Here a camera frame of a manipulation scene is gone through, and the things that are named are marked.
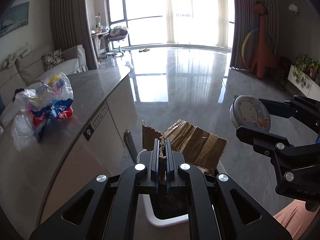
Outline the torn brown cardboard piece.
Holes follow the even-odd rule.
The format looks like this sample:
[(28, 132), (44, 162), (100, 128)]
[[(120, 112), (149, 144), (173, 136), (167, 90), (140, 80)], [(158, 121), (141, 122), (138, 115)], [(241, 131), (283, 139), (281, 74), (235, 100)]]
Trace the torn brown cardboard piece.
[(226, 139), (181, 119), (164, 132), (142, 124), (142, 147), (152, 150), (155, 139), (170, 140), (173, 151), (182, 153), (186, 162), (210, 175), (214, 174), (227, 145)]

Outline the bag of colourful trash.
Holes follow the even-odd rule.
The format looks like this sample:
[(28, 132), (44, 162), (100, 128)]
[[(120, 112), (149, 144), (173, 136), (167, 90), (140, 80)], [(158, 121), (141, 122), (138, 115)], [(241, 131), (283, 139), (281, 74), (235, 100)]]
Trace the bag of colourful trash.
[(20, 90), (13, 103), (20, 108), (32, 135), (40, 141), (50, 120), (67, 120), (73, 116), (73, 101), (70, 80), (64, 73), (59, 73), (48, 83), (35, 83), (32, 88)]

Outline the clear plastic bag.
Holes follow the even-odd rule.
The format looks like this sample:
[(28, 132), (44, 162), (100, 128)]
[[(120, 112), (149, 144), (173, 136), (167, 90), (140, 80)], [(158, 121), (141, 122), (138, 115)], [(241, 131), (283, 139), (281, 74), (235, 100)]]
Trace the clear plastic bag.
[(14, 146), (18, 152), (21, 152), (28, 146), (37, 143), (33, 128), (29, 120), (24, 115), (17, 115), (14, 118), (11, 128), (11, 136)]

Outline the white square trash bin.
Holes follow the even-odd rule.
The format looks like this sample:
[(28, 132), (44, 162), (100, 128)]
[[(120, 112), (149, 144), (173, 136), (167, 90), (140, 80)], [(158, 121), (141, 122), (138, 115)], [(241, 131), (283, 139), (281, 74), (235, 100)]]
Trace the white square trash bin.
[[(144, 149), (138, 159), (143, 161), (149, 156), (151, 162), (152, 150)], [(172, 150), (175, 180), (171, 184), (171, 191), (167, 192), (165, 155), (165, 146), (160, 145), (158, 192), (143, 195), (149, 223), (161, 228), (185, 222), (199, 225), (205, 219), (215, 222), (211, 196), (216, 191), (215, 177), (225, 170), (221, 161), (213, 175), (205, 174), (197, 166), (186, 162), (183, 154)], [(149, 169), (148, 179), (154, 184), (151, 180), (151, 164)]]

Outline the orange giraffe toy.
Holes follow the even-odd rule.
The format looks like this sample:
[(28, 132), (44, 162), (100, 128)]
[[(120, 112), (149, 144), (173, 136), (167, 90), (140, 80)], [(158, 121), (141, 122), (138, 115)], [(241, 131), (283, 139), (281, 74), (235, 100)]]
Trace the orange giraffe toy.
[(269, 13), (267, 6), (262, 1), (257, 0), (253, 11), (259, 14), (259, 31), (257, 45), (249, 70), (251, 73), (256, 72), (257, 78), (263, 79), (266, 68), (277, 68), (279, 59), (269, 50), (266, 42), (267, 15)]

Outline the potted green plant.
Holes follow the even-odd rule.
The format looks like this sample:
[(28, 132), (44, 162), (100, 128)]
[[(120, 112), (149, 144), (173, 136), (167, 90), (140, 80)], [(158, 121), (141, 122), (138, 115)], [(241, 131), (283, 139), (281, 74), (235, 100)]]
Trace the potted green plant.
[(309, 76), (314, 80), (318, 71), (319, 61), (312, 59), (308, 54), (298, 54), (293, 70), (293, 77), (295, 78), (296, 83), (300, 84), (302, 87), (306, 87), (306, 77)]

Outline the cabinet label sticker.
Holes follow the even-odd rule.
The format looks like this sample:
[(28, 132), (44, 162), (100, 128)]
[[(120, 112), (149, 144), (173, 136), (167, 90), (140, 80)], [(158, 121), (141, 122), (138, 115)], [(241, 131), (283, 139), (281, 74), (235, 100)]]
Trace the cabinet label sticker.
[(102, 106), (99, 108), (97, 113), (93, 116), (92, 120), (89, 122), (89, 124), (86, 126), (83, 136), (87, 141), (90, 140), (91, 136), (103, 120), (104, 116), (108, 113), (108, 106), (107, 102), (105, 101)]

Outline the brown curtain right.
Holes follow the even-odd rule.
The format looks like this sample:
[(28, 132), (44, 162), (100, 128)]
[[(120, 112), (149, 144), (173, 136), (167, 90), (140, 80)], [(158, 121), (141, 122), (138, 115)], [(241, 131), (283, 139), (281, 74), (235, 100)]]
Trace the brown curtain right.
[(241, 59), (241, 48), (246, 35), (259, 27), (259, 14), (253, 11), (257, 1), (267, 6), (269, 14), (266, 16), (266, 29), (271, 36), (267, 36), (267, 45), (271, 49), (278, 48), (279, 40), (279, 4), (278, 0), (234, 0), (235, 22), (234, 38), (231, 57), (231, 67), (247, 69)]

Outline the brown curtain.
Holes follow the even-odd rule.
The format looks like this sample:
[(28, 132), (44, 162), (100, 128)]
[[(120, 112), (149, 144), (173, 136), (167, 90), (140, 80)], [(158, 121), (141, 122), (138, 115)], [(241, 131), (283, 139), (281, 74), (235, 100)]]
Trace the brown curtain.
[(82, 45), (88, 69), (97, 69), (86, 0), (49, 0), (49, 13), (54, 48), (67, 50)]
[(247, 69), (241, 59), (241, 48), (246, 35), (259, 27), (259, 14), (253, 11), (257, 1), (267, 6), (269, 14), (266, 16), (266, 29), (271, 36), (267, 36), (267, 45), (271, 49), (278, 48), (279, 40), (279, 4), (278, 0), (234, 0), (235, 22), (234, 38), (231, 57), (231, 67)]

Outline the slippers on floor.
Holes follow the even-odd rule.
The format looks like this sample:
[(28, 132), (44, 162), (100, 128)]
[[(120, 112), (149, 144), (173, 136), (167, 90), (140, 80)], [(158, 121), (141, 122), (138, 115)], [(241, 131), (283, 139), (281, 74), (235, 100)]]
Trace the slippers on floor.
[(149, 49), (149, 48), (143, 48), (143, 49), (140, 49), (140, 50), (139, 50), (140, 53), (142, 53), (142, 52), (147, 52), (147, 51), (150, 51), (150, 49)]

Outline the white sheer curtain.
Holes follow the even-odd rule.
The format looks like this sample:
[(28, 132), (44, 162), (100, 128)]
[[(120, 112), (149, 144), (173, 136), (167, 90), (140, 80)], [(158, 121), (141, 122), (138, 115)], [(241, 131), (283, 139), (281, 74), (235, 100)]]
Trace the white sheer curtain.
[(165, 0), (167, 43), (228, 48), (228, 0)]

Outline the office chair with clothes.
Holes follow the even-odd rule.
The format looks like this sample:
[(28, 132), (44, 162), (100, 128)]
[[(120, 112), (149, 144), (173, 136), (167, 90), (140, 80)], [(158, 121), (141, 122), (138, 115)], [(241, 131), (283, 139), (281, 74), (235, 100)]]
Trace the office chair with clothes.
[(131, 52), (130, 49), (123, 49), (120, 45), (120, 41), (125, 40), (128, 36), (128, 29), (127, 27), (124, 26), (115, 26), (110, 29), (108, 32), (108, 35), (106, 36), (107, 40), (109, 42), (117, 42), (118, 43), (118, 48), (111, 52), (111, 56), (116, 57), (118, 54), (121, 54), (121, 56), (124, 56), (124, 53), (128, 51), (129, 53)]

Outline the small desk with items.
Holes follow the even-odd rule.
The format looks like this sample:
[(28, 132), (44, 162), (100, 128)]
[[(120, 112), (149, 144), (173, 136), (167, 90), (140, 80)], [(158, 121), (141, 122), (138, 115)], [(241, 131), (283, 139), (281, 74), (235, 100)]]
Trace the small desk with items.
[(96, 25), (95, 29), (91, 32), (91, 38), (93, 42), (94, 52), (97, 57), (97, 61), (100, 62), (107, 57), (107, 53), (110, 51), (108, 45), (107, 35), (110, 28), (101, 24), (101, 16), (98, 14), (95, 16)]

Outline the floral cushion right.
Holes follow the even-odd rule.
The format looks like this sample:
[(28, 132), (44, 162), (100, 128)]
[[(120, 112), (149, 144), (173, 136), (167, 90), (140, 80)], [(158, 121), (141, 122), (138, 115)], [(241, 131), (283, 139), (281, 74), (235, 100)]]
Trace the floral cushion right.
[(42, 60), (46, 72), (65, 61), (61, 49), (42, 55)]

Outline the grey sectional sofa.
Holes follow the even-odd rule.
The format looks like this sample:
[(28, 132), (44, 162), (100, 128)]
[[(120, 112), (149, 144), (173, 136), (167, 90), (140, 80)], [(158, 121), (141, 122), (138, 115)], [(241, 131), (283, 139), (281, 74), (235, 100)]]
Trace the grey sectional sofa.
[(88, 71), (85, 50), (77, 45), (62, 52), (64, 61), (46, 71), (42, 56), (51, 52), (50, 45), (45, 44), (32, 50), (26, 57), (18, 57), (10, 68), (1, 68), (1, 100), (5, 106), (12, 102), (15, 90), (26, 88), (33, 83), (63, 72), (66, 75)]

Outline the brown curtain left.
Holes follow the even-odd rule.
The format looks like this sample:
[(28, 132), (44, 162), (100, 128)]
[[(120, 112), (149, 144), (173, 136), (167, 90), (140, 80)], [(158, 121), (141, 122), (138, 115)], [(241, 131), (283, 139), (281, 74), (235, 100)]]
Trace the brown curtain left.
[(97, 69), (86, 0), (49, 0), (49, 13), (54, 48), (67, 50), (82, 45), (88, 69)]

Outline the grey plush toy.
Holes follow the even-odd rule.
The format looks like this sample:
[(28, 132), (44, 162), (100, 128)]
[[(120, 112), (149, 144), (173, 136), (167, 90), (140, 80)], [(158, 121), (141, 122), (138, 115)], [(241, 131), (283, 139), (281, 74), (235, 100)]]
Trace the grey plush toy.
[(1, 64), (1, 70), (12, 67), (12, 65), (16, 62), (16, 60), (19, 57), (21, 58), (26, 57), (31, 52), (31, 49), (32, 49), (31, 45), (26, 43), (25, 46), (21, 47), (13, 54), (9, 54)]

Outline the white wall lamp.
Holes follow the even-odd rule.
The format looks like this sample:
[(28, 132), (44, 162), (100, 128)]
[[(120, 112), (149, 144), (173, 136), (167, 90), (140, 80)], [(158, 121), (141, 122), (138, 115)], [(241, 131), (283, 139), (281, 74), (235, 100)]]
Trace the white wall lamp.
[(299, 13), (298, 7), (297, 7), (295, 4), (293, 4), (293, 3), (291, 3), (291, 4), (289, 5), (288, 10), (289, 10), (291, 13), (293, 13), (293, 14), (298, 14), (298, 13)]

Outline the right wall painting panel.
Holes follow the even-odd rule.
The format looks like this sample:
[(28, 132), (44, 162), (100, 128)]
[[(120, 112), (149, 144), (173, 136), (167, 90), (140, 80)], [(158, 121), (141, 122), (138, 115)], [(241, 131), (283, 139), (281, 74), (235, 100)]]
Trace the right wall painting panel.
[(11, 7), (1, 19), (0, 37), (28, 25), (29, 2)]

